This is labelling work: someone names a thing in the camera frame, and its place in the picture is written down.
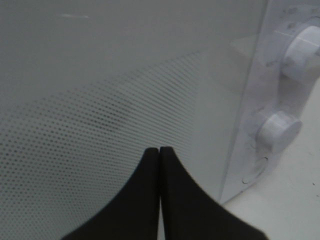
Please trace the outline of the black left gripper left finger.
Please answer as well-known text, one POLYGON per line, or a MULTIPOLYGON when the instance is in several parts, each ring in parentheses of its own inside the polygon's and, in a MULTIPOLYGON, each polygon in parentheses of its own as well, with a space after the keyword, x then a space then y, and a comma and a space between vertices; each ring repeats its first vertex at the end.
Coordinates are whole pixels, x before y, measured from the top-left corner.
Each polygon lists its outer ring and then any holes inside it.
POLYGON ((160 192, 159 150, 147 148, 117 195, 95 216, 63 237, 65 240, 155 240, 160 192))

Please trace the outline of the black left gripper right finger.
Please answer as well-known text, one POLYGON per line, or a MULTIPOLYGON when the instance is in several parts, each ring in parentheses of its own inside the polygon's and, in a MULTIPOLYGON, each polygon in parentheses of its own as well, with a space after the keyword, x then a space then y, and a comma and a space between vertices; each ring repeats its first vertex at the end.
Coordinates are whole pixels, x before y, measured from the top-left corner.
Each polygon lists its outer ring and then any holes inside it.
POLYGON ((160 148, 160 196, 167 240, 266 240, 214 201, 189 175, 172 147, 160 148))

